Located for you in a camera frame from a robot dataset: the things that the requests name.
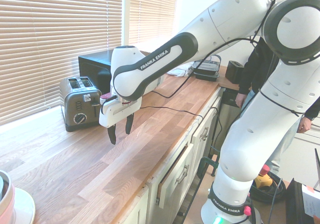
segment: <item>hand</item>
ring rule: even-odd
[[[311,120],[306,117],[301,118],[297,133],[305,133],[310,129],[311,129]]]
[[[313,216],[313,221],[314,224],[320,224],[320,218],[316,217],[315,215]]]
[[[245,100],[247,98],[248,95],[246,94],[240,94],[238,93],[238,95],[236,95],[236,98],[235,98],[235,104],[242,108],[243,104],[245,103]]]

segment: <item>toaster dial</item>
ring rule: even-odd
[[[76,115],[74,115],[73,121],[76,124],[81,124],[84,123],[87,120],[87,115],[84,113],[78,113]]]

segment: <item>wooden countertop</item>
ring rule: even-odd
[[[162,106],[198,113],[221,86],[190,78],[171,99],[148,93],[142,107]],[[156,90],[170,95],[185,77],[166,75]],[[116,223],[123,210],[165,159],[195,116],[145,108],[134,115],[130,135],[117,123],[117,143],[102,126],[66,132],[59,109],[0,134],[0,170],[35,201],[34,224]]]

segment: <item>black jacket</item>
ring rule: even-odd
[[[272,60],[275,62],[273,68],[271,68]],[[248,94],[250,87],[252,87],[254,93],[258,93],[259,89],[275,70],[278,62],[279,58],[274,55],[272,50],[265,43],[264,39],[260,38],[247,63],[244,65],[239,83],[239,93]],[[318,116],[319,111],[320,97],[312,106],[310,106],[304,116],[311,120]]]

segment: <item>white plate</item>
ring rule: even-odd
[[[32,224],[36,206],[31,195],[20,188],[15,188],[14,209],[11,224]]]

